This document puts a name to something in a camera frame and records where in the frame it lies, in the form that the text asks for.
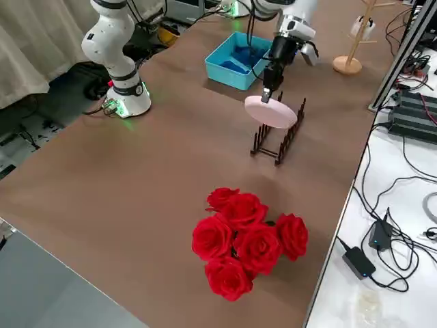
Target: rose bouquet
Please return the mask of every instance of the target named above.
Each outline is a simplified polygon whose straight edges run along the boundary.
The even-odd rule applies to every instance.
[[[213,292],[236,301],[253,287],[258,274],[268,275],[281,254],[291,261],[307,252],[308,230],[300,217],[282,214],[267,221],[268,207],[256,195],[218,188],[209,194],[215,212],[193,231],[192,248],[205,265]]]

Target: white table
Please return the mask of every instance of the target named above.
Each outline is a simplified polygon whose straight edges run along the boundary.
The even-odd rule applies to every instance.
[[[416,92],[437,97],[437,76],[434,74],[437,69],[437,53],[435,51],[426,53],[432,56],[428,85],[436,91],[422,87]],[[417,85],[417,82],[405,82],[405,84],[413,86]],[[376,122],[385,121],[387,121],[387,113],[382,111],[378,114]],[[390,135],[380,127],[370,135],[369,146],[371,165],[365,177],[365,195],[369,203],[374,206],[377,195],[389,188],[394,179],[420,174],[405,161],[401,137]],[[406,154],[416,167],[437,176],[437,145],[406,139]],[[354,185],[360,191],[363,172],[368,160],[369,157],[365,153],[354,181]],[[383,217],[387,206],[390,206],[391,214],[403,232],[418,242],[437,248],[437,243],[422,236],[426,229],[437,226],[427,217],[422,208],[423,198],[436,191],[437,184],[421,180],[398,182],[390,193],[381,197],[376,212]],[[436,198],[430,200],[429,209],[437,213]],[[356,192],[351,188],[336,235],[338,234],[350,247],[359,246],[373,222],[374,220],[365,211]],[[373,276],[379,282],[391,282],[394,276],[378,259],[376,250],[367,245],[367,241],[364,250],[376,267]],[[409,251],[401,245],[398,250],[403,254],[409,254]],[[437,265],[425,252],[418,250],[419,267],[408,280],[410,290],[406,293],[379,288],[370,279],[358,280],[341,258],[344,253],[345,249],[334,237],[320,276],[320,285],[313,296],[313,303],[309,308],[304,327],[419,328],[437,325]],[[389,259],[389,264],[393,263],[388,251],[382,256]],[[403,288],[403,283],[398,282],[396,286]],[[363,319],[375,321],[377,324],[366,324]]]

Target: red cable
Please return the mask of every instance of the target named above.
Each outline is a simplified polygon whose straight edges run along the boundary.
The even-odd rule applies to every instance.
[[[426,103],[425,103],[425,99],[423,98],[423,96],[422,96],[422,94],[419,92],[419,96],[421,97],[421,99],[422,99],[422,103],[423,103],[423,107],[425,108],[425,110],[426,110],[426,115],[428,115],[428,117],[429,117],[429,119],[435,124],[435,125],[437,125],[437,120],[431,115],[431,112],[429,111],[429,109],[428,109],[428,107],[426,106]]]

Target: white curtain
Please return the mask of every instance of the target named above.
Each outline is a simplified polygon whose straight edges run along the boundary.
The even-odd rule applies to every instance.
[[[135,3],[143,17],[163,6]],[[0,109],[48,92],[49,81],[86,61],[82,38],[97,20],[89,0],[0,0]]]

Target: wooden base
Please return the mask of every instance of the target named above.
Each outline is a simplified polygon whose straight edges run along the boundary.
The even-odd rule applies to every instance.
[[[350,65],[346,65],[347,60],[348,56],[335,58],[333,62],[334,69],[341,74],[353,75],[358,74],[361,71],[361,68],[363,68],[357,59],[353,58]]]

